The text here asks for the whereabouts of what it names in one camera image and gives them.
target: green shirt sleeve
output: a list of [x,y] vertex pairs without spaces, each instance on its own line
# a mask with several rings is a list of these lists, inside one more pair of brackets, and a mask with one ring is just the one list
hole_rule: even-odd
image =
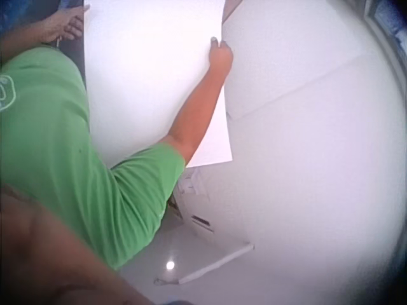
[[24,52],[1,75],[15,89],[6,88],[15,100],[0,113],[2,183],[38,200],[111,267],[122,266],[153,239],[182,156],[157,144],[107,168],[92,145],[81,75],[58,50]]

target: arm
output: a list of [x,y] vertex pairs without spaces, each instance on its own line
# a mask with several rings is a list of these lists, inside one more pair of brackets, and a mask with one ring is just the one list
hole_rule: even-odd
[[83,14],[89,6],[59,10],[48,18],[11,30],[1,37],[1,65],[13,57],[59,37],[75,39],[83,32]]
[[224,41],[219,45],[216,38],[212,38],[209,62],[206,75],[192,91],[169,134],[162,140],[183,156],[185,164],[190,162],[206,134],[222,86],[231,69],[233,53]]
[[152,305],[40,204],[2,187],[0,207],[1,304]]

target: white surface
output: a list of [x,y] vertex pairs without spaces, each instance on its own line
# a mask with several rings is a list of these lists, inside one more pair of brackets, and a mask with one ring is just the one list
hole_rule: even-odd
[[[86,0],[86,85],[93,143],[113,166],[160,140],[208,68],[224,0]],[[231,160],[224,93],[188,166]]]
[[[323,294],[325,304],[377,291],[372,287],[380,284],[394,254],[406,208],[403,97],[368,28],[345,3],[332,4],[366,53],[259,111],[230,120],[233,162],[199,168],[207,197],[177,197],[181,211],[199,213],[211,223],[214,239],[224,231],[255,244],[255,251],[244,257],[246,263],[278,284]],[[242,18],[236,23],[245,24],[246,16]],[[304,35],[313,30],[304,28]],[[224,38],[231,45],[240,39],[226,33]],[[254,56],[257,50],[245,42],[235,54]],[[319,52],[318,44],[307,48]],[[263,59],[264,65],[270,61]],[[240,70],[240,64],[234,69]],[[272,89],[269,74],[274,71],[264,72],[265,77],[256,71],[236,77],[258,78]],[[237,97],[228,94],[235,90],[240,88],[226,84],[228,102],[250,104],[264,97],[256,88]],[[239,283],[237,278],[230,285]],[[264,295],[275,301],[269,304],[300,303],[279,302],[274,289],[264,291],[256,281],[245,292],[258,295],[253,304],[263,304],[256,298]],[[213,298],[223,297],[217,291]],[[225,304],[245,304],[241,299]]]
[[214,248],[203,247],[199,238],[182,230],[175,230],[162,237],[156,236],[153,242],[128,262],[120,271],[129,284],[150,298],[155,304],[186,300],[196,305],[349,305],[339,303],[332,298],[323,298],[307,291],[303,287],[288,281],[270,278],[261,269],[248,266],[241,258],[231,261],[203,277],[183,285],[156,286],[153,281],[162,272],[168,258],[168,249],[172,241],[183,239],[184,249],[190,258],[176,261],[190,268],[196,261],[205,261],[216,253]]
[[235,50],[225,86],[226,110],[233,119],[333,72],[363,51],[325,0],[243,1],[223,34]]

